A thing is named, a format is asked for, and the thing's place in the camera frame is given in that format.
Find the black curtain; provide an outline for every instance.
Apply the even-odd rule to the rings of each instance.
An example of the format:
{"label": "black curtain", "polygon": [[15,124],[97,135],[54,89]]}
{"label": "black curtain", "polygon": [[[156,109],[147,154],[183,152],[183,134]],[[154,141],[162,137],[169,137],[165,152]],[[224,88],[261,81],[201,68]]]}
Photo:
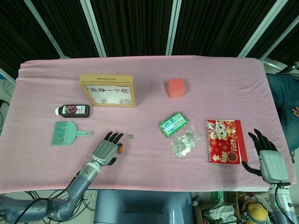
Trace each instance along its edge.
{"label": "black curtain", "polygon": [[23,0],[0,1],[0,30],[0,68],[13,78],[25,61],[59,58]]}
{"label": "black curtain", "polygon": [[173,55],[239,55],[275,0],[182,0]]}
{"label": "black curtain", "polygon": [[[263,56],[263,54],[272,46],[272,44],[282,35],[282,33],[285,31],[285,29],[294,21],[294,19],[299,15],[299,1],[298,0],[289,0],[286,5],[283,7],[283,9],[279,12],[279,14],[276,16],[276,18],[273,20],[273,22],[269,25],[267,30],[264,32],[264,34],[261,36],[261,38],[258,40],[256,45],[252,48],[252,50],[248,53],[247,57],[255,57],[260,58]],[[298,59],[298,35],[294,35],[293,33],[296,32],[296,28],[289,33],[289,35],[282,41],[281,44],[279,44],[270,56],[273,57],[275,60],[280,60],[282,57],[277,57],[277,50],[282,52],[282,54],[285,54],[285,57],[283,59],[283,63],[290,61],[299,60]],[[292,42],[293,48],[286,48],[284,49],[284,45],[288,45],[288,42]]]}
{"label": "black curtain", "polygon": [[165,55],[172,0],[92,0],[107,56]]}
{"label": "black curtain", "polygon": [[99,57],[80,0],[32,0],[63,53]]}

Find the table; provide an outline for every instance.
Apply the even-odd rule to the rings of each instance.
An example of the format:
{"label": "table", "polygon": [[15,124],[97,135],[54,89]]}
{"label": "table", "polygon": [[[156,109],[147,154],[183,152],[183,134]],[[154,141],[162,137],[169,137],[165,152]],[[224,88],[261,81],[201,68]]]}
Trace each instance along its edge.
{"label": "table", "polygon": [[[54,110],[63,104],[90,104],[79,85],[81,74],[131,74],[136,108],[94,107],[87,119],[66,119]],[[166,82],[182,77],[186,93],[170,99]],[[289,181],[295,171],[274,106],[263,64],[252,58],[142,56],[28,61],[21,65],[0,138],[0,193],[64,189],[109,131],[124,132],[124,153],[102,167],[92,189],[161,191],[266,191],[262,178],[242,165],[212,164],[206,141],[185,158],[171,153],[171,138],[158,124],[181,111],[205,135],[206,119],[240,119],[249,165],[259,167],[252,140],[259,129],[284,155]],[[52,147],[57,121],[73,121],[93,131],[67,147]]]}

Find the person's leg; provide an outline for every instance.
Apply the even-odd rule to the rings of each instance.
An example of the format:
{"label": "person's leg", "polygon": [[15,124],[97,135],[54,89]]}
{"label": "person's leg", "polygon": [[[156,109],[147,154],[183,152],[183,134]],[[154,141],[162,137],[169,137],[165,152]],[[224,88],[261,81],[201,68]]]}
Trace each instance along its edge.
{"label": "person's leg", "polygon": [[299,81],[287,75],[267,74],[290,152],[299,148],[299,119],[292,108],[299,106]]}

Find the robotic hand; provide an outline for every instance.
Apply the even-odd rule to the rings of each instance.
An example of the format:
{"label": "robotic hand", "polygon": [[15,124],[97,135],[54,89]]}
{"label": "robotic hand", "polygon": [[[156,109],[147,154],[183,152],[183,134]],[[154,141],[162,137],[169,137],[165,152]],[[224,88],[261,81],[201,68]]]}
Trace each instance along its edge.
{"label": "robotic hand", "polygon": [[118,141],[123,134],[109,132],[99,143],[92,154],[92,161],[85,163],[70,185],[63,191],[68,192],[68,199],[38,198],[36,200],[16,200],[0,195],[0,214],[8,223],[19,221],[34,222],[49,217],[52,220],[67,221],[74,213],[77,202],[100,172],[100,167],[112,165],[116,158],[114,154],[120,150],[122,144]]}
{"label": "robotic hand", "polygon": [[255,175],[261,176],[264,181],[270,184],[268,190],[271,207],[277,224],[298,224],[294,205],[291,201],[290,185],[284,157],[275,145],[270,142],[260,131],[254,129],[248,133],[252,138],[260,162],[260,169],[251,168],[245,161],[242,161],[244,168]]}

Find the red sponge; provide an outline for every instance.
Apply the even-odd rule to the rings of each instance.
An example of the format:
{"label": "red sponge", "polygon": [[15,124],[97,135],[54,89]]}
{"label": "red sponge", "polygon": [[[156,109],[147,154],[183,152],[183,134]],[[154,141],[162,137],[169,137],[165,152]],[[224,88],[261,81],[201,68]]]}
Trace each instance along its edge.
{"label": "red sponge", "polygon": [[185,85],[183,79],[176,78],[168,81],[168,95],[170,98],[182,97],[185,93]]}

